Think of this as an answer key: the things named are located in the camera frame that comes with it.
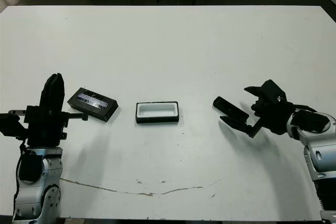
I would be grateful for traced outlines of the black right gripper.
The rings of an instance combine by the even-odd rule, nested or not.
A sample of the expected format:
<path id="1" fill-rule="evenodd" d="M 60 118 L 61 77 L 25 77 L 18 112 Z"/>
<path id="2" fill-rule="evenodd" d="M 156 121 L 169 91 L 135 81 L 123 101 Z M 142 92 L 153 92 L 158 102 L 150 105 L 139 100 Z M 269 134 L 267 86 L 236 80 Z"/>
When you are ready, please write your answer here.
<path id="1" fill-rule="evenodd" d="M 293 103 L 284 99 L 266 99 L 262 98 L 262 87 L 250 86 L 244 90 L 259 99 L 251 106 L 254 115 L 259 117 L 259 120 L 254 126 L 250 127 L 246 122 L 234 119 L 230 116 L 221 116 L 220 119 L 229 127 L 248 133 L 248 136 L 254 137 L 262 128 L 267 128 L 271 132 L 282 135 L 287 132 L 287 122 L 289 117 L 293 114 Z"/>

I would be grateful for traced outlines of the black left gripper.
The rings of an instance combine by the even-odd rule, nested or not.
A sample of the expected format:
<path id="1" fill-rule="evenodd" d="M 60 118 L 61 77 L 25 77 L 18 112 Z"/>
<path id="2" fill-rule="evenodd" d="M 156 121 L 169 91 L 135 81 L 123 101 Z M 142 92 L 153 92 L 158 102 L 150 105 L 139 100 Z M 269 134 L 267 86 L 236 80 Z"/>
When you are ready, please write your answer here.
<path id="1" fill-rule="evenodd" d="M 86 121 L 85 113 L 63 112 L 65 97 L 64 80 L 61 73 L 52 74 L 41 92 L 39 106 L 27 106 L 25 110 L 10 110 L 8 129 L 10 136 L 27 140 L 29 146 L 58 146 L 67 138 L 63 129 L 70 119 Z"/>

